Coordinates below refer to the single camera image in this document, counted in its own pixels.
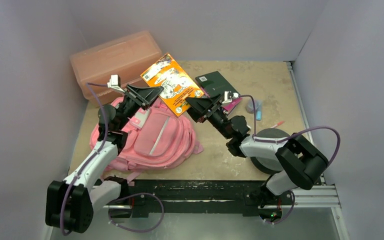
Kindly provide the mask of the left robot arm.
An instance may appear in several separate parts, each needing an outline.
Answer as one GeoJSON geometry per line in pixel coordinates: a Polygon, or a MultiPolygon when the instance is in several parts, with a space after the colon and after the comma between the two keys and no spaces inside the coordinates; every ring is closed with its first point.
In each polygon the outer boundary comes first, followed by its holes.
{"type": "Polygon", "coordinates": [[[158,99],[163,87],[134,87],[121,89],[121,105],[99,103],[98,141],[88,157],[61,181],[52,181],[47,188],[45,223],[59,228],[64,236],[71,232],[84,233],[96,211],[114,201],[122,205],[136,194],[130,194],[129,182],[109,177],[95,186],[107,165],[125,148],[128,133],[122,128],[139,109],[147,110],[158,99]]]}

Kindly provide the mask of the dark green Wonderland book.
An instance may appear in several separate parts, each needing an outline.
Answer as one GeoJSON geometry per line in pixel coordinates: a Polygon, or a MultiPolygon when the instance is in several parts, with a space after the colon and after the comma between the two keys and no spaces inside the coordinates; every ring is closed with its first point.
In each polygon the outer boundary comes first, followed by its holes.
{"type": "Polygon", "coordinates": [[[204,98],[221,97],[225,98],[225,92],[239,93],[231,83],[219,72],[213,71],[195,77],[197,85],[204,92],[204,98]]]}

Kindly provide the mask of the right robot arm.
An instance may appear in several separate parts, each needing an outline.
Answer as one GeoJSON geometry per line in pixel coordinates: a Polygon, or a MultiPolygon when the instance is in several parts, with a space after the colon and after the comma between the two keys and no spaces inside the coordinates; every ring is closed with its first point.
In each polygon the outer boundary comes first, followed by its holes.
{"type": "Polygon", "coordinates": [[[263,205],[272,204],[280,195],[296,189],[310,190],[329,166],[329,161],[301,132],[283,138],[257,137],[243,115],[228,118],[221,107],[221,95],[187,97],[187,113],[197,123],[208,121],[228,142],[235,157],[263,158],[277,162],[282,171],[271,175],[260,187],[263,205]]]}

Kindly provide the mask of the pink student backpack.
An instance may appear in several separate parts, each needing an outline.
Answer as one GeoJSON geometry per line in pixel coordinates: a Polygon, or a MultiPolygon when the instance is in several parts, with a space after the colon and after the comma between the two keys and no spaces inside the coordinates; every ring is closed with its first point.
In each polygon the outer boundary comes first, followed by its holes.
{"type": "Polygon", "coordinates": [[[173,169],[204,150],[193,123],[160,98],[148,110],[139,109],[122,131],[128,134],[125,146],[104,170],[129,172],[128,181],[145,170],[173,169]]]}

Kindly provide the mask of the magenta thin book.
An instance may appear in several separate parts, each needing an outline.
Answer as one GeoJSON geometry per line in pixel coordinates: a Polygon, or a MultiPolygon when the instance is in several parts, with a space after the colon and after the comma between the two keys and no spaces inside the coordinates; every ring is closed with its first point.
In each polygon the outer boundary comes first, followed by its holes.
{"type": "Polygon", "coordinates": [[[223,103],[223,104],[222,104],[223,112],[224,112],[226,115],[229,115],[229,114],[236,108],[236,106],[237,106],[241,101],[242,101],[241,98],[236,98],[236,99],[233,99],[231,102],[223,103]]]}

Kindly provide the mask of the orange comic book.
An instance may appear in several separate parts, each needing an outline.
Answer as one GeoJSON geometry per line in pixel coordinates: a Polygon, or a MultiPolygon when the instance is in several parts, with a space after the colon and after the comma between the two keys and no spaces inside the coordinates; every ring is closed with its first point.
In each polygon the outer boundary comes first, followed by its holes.
{"type": "Polygon", "coordinates": [[[205,95],[169,53],[152,64],[140,77],[150,87],[163,87],[159,97],[177,117],[190,108],[186,98],[205,95]]]}

